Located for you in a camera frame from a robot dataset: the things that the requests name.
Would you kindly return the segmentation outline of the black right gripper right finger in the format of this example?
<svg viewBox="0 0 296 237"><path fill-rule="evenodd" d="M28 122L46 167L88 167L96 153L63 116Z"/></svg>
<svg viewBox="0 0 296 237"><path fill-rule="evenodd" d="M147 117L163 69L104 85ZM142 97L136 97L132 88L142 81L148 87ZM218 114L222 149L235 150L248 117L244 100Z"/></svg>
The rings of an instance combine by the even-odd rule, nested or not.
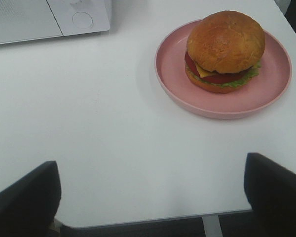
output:
<svg viewBox="0 0 296 237"><path fill-rule="evenodd" d="M259 153L248 153L244 191L270 237L296 237L295 173Z"/></svg>

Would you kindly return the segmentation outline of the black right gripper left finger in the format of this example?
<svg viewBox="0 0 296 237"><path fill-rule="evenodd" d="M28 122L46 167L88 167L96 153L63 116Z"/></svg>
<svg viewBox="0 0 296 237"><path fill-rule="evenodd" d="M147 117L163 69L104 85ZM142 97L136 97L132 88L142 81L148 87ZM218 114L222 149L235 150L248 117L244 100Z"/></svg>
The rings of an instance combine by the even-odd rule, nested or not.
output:
<svg viewBox="0 0 296 237"><path fill-rule="evenodd" d="M55 161L47 161L0 192L0 237L48 237L61 200Z"/></svg>

